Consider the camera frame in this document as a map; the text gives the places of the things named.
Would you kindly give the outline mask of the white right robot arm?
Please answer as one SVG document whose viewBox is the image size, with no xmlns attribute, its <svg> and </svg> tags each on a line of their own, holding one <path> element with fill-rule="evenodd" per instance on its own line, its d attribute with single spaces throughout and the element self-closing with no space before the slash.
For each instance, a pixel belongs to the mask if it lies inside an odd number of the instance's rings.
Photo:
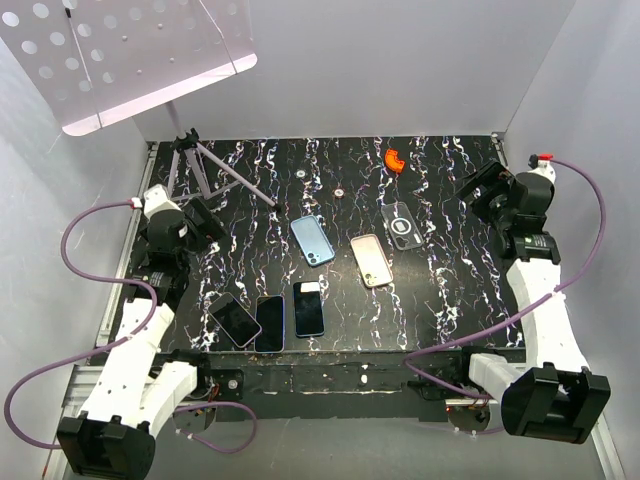
<svg viewBox="0 0 640 480">
<path fill-rule="evenodd" d="M 545 229 L 555 196 L 553 160 L 533 154 L 529 170 L 517 174 L 494 161 L 459 182 L 457 197 L 493 229 L 518 306 L 526 368 L 517 370 L 492 348 L 467 346 L 452 383 L 464 397 L 484 390 L 498 401 L 502 424 L 513 436 L 582 444 L 611 388 L 605 376 L 592 373 L 576 342 L 559 247 Z"/>
</svg>

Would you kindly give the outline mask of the pink phone case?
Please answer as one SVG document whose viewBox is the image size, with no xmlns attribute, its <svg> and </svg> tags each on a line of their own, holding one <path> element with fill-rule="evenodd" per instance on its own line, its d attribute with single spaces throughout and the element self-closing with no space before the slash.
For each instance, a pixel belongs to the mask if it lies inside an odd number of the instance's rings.
<svg viewBox="0 0 640 480">
<path fill-rule="evenodd" d="M 350 245 L 367 288 L 385 286 L 393 281 L 390 265 L 375 234 L 352 238 Z"/>
</svg>

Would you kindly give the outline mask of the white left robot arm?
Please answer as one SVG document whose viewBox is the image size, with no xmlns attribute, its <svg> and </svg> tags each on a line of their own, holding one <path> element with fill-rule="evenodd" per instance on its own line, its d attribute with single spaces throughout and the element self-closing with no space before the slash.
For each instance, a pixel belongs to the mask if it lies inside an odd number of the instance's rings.
<svg viewBox="0 0 640 480">
<path fill-rule="evenodd" d="M 145 241 L 124 290 L 117 346 L 79 413 L 63 417 L 56 432 L 80 476 L 145 478 L 163 425 L 183 400 L 203 399 L 213 386 L 203 355 L 177 350 L 163 365 L 156 356 L 189 284 L 189 256 L 210 244 L 214 218 L 201 201 L 179 207 L 163 185 L 138 204 Z"/>
</svg>

